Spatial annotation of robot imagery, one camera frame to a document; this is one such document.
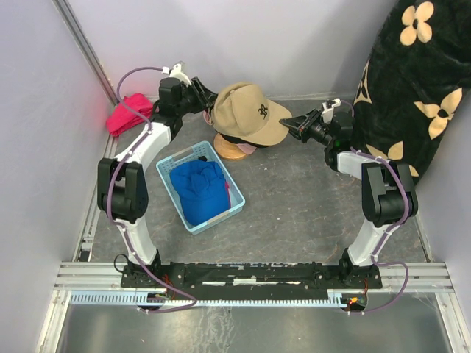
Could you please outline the tan cap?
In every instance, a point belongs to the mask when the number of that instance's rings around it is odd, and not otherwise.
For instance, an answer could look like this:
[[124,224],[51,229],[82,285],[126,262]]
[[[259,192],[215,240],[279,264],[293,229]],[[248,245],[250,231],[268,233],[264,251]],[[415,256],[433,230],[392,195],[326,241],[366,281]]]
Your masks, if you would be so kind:
[[288,128],[280,121],[292,114],[267,99],[258,85],[238,82],[220,91],[210,116],[213,128],[222,135],[273,146],[288,135]]

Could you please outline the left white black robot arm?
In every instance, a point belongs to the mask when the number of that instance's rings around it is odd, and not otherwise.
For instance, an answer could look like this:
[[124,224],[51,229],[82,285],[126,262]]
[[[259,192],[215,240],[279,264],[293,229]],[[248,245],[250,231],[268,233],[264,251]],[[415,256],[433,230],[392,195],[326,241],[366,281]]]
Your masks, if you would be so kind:
[[129,261],[141,265],[137,277],[145,286],[154,287],[163,278],[163,269],[153,263],[157,249],[150,239],[144,217],[149,203],[146,169],[175,139],[183,125],[183,117],[209,110],[216,97],[217,94],[207,89],[197,77],[188,83],[175,77],[162,79],[158,100],[139,136],[119,155],[99,161],[98,207],[117,226],[126,244]]

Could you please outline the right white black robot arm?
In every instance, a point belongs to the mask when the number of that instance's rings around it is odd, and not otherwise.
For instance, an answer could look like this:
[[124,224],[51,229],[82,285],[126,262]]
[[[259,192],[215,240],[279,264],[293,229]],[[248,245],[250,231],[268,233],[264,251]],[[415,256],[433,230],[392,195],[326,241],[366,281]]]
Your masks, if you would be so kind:
[[350,147],[354,118],[346,112],[333,114],[312,110],[284,118],[280,123],[291,136],[305,143],[310,139],[324,147],[325,162],[341,174],[361,181],[363,225],[347,248],[347,264],[338,269],[343,286],[354,288],[364,280],[362,267],[378,264],[378,255],[393,232],[418,211],[417,195],[409,166],[401,160],[381,157]]

